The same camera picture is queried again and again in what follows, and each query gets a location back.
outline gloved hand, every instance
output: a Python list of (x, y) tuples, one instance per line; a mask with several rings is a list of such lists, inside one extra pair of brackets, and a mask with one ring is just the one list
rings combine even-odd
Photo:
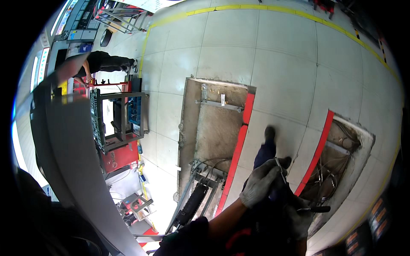
[[(303, 208), (308, 208), (308, 205), (303, 199), (296, 196), (297, 201)], [(302, 240), (303, 238), (308, 237), (308, 229), (313, 220), (313, 213), (310, 211), (300, 212), (296, 211), (297, 209), (293, 208), (291, 205), (285, 206), (285, 212), (288, 214), (292, 220), (292, 233), (296, 240)]]
[(279, 176), (279, 173), (280, 167), (276, 166), (274, 159), (270, 159), (254, 169), (248, 178), (244, 190), (239, 195), (244, 206), (252, 208), (262, 201), (268, 193), (271, 183)]

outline tiled floor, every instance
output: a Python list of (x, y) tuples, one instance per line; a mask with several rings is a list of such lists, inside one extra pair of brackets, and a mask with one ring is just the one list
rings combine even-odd
[[(187, 0), (171, 10), (186, 12), (227, 4), (257, 2)], [(262, 4), (327, 18), (323, 11), (295, 1), (264, 0)], [(339, 9), (331, 22), (354, 33)], [(115, 33), (102, 50), (138, 58), (145, 37), (142, 32), (132, 36)], [(274, 11), (215, 11), (152, 28), (143, 61), (143, 90), (150, 94), (150, 133), (141, 145), (150, 184), (147, 190), (157, 209), (153, 220), (159, 230), (168, 226), (176, 206), (172, 195), (176, 192), (178, 125), (185, 78), (191, 75), (257, 88), (225, 207), (237, 198), (252, 170), (267, 125), (277, 128), (277, 155), (295, 160), (288, 177), (295, 190), (317, 147), (328, 109), (375, 134), (376, 143), (352, 196), (309, 239), (308, 254), (337, 242), (360, 219), (382, 186), (401, 121), (400, 85), (375, 56), (339, 31)]]

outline pit opening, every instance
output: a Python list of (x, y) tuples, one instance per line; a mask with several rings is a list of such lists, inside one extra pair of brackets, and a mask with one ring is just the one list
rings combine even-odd
[[(178, 200), (189, 181), (193, 160), (210, 159), (207, 165), (215, 164), (216, 169), (227, 175), (243, 124), (248, 89), (248, 86), (230, 82), (186, 79), (180, 123)], [(218, 188), (205, 213), (209, 220), (215, 215), (222, 189), (223, 186)]]
[(312, 237), (339, 209), (361, 175), (375, 136), (335, 113), (325, 147), (300, 197), (310, 206), (330, 206), (315, 214), (309, 228)]

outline car wheel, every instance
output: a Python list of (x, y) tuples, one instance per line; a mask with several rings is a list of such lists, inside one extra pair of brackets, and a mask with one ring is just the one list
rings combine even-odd
[(100, 46), (101, 47), (107, 46), (110, 39), (111, 39), (111, 36), (112, 36), (112, 32), (109, 31), (108, 29), (106, 29), (104, 31), (104, 33), (102, 34), (101, 41), (100, 41)]

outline black tool handle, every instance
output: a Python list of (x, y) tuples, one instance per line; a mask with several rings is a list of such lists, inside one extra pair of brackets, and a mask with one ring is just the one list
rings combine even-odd
[(313, 213), (328, 213), (330, 211), (330, 206), (311, 207), (310, 211)]

